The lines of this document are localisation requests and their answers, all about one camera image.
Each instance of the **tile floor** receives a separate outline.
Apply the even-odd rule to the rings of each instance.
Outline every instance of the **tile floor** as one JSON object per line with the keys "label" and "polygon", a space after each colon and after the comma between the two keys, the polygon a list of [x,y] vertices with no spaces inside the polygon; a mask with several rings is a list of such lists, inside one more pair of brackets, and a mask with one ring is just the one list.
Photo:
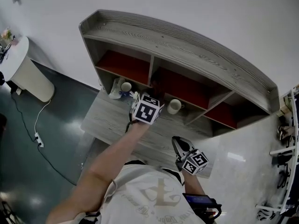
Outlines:
{"label": "tile floor", "polygon": [[[55,97],[37,124],[45,143],[43,152],[55,167],[76,182],[91,146],[80,142],[84,138],[80,124],[97,92],[42,66],[38,68],[56,86]],[[8,118],[0,145],[0,197],[22,221],[40,224],[49,210],[69,194],[72,185],[37,152],[9,90],[3,86],[0,97],[0,112]],[[34,122],[43,103],[27,92],[14,97],[33,136]],[[280,146],[276,140],[277,126],[277,117],[271,116],[249,127],[195,143],[199,148],[212,146],[217,153],[210,178],[199,180],[205,192],[223,205],[218,224],[258,223],[255,204],[281,193],[276,189],[279,170],[271,165],[269,156],[270,150]]]}

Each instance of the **white t-shirt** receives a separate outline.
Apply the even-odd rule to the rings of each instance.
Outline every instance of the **white t-shirt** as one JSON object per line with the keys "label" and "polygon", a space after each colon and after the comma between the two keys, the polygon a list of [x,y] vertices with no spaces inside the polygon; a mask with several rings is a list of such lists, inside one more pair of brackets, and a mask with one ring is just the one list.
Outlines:
{"label": "white t-shirt", "polygon": [[[106,192],[96,224],[204,224],[183,192],[177,178],[163,170],[125,165]],[[84,216],[63,224],[78,224]]]}

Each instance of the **red shelf back panel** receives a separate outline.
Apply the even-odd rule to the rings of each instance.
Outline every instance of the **red shelf back panel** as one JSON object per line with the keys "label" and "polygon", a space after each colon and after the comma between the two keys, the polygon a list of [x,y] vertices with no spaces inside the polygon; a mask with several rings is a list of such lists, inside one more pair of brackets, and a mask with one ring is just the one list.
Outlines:
{"label": "red shelf back panel", "polygon": [[208,108],[209,88],[173,71],[160,68],[165,92],[203,109]]}
{"label": "red shelf back panel", "polygon": [[220,103],[215,108],[207,112],[205,116],[231,128],[237,128],[233,107],[226,103]]}
{"label": "red shelf back panel", "polygon": [[108,50],[97,67],[147,85],[150,63]]}

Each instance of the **power strip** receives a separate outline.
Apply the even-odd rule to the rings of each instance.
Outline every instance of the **power strip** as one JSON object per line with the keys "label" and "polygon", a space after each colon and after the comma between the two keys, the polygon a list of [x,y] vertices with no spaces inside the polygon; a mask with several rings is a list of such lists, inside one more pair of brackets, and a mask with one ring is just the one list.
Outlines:
{"label": "power strip", "polygon": [[41,137],[39,136],[38,132],[36,132],[34,136],[37,137],[37,142],[38,142],[39,146],[44,147],[43,141],[42,141]]}

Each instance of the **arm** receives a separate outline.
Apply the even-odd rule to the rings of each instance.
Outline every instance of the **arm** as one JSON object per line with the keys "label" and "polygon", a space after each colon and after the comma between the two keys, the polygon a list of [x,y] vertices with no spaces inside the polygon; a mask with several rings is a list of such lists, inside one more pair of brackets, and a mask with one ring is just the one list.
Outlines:
{"label": "arm", "polygon": [[191,175],[185,170],[182,170],[182,174],[183,174],[184,180],[185,180],[185,192],[186,193],[205,195],[205,192],[202,189],[196,175]]}
{"label": "arm", "polygon": [[71,196],[51,211],[46,224],[73,220],[80,212],[97,211],[112,179],[117,177],[148,128],[149,125],[142,122],[133,124],[119,141],[102,152],[80,179]]}

